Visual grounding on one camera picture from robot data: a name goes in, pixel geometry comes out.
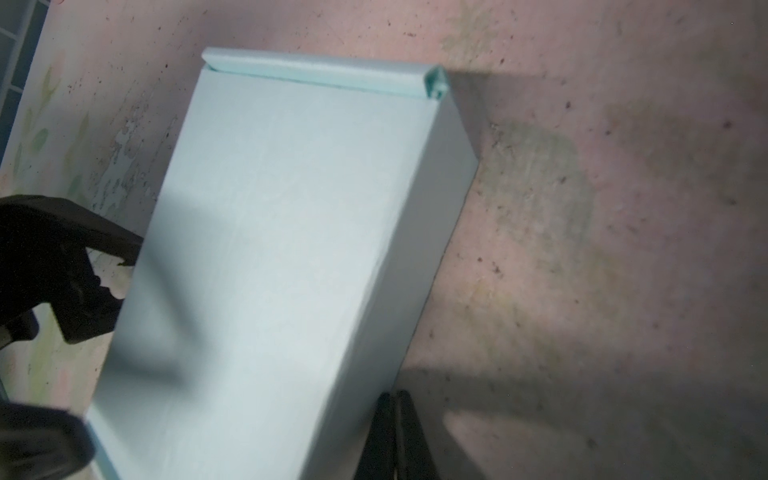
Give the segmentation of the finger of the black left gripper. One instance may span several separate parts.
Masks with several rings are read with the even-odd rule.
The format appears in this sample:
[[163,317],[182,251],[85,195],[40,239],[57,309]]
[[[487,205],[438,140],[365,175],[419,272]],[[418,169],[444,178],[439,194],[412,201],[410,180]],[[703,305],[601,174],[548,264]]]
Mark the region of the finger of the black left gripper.
[[48,304],[68,344],[114,331],[123,301],[101,284],[90,249],[135,265],[143,238],[64,198],[1,199],[1,346],[31,341]]
[[90,464],[95,447],[83,420],[66,410],[1,403],[1,477],[65,479]]

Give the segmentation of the light blue paper box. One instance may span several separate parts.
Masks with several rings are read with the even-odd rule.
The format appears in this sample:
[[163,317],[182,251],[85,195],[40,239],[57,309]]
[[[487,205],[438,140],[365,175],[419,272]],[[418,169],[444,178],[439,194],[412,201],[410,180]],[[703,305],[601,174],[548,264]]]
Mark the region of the light blue paper box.
[[208,48],[96,385],[101,479],[361,455],[478,161],[438,65]]

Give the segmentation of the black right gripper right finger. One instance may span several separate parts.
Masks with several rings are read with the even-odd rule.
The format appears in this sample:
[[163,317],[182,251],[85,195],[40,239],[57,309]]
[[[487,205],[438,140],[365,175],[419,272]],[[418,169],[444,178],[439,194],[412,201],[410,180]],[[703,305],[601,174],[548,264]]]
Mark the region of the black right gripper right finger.
[[405,390],[395,395],[396,475],[400,480],[440,480],[413,399]]

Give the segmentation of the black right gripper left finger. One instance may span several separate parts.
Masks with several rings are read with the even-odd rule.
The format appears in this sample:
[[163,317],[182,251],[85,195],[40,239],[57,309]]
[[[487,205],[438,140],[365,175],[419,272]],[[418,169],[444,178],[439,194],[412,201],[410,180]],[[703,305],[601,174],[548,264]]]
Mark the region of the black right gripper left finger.
[[395,478],[395,406],[392,395],[382,393],[376,404],[354,480],[393,480]]

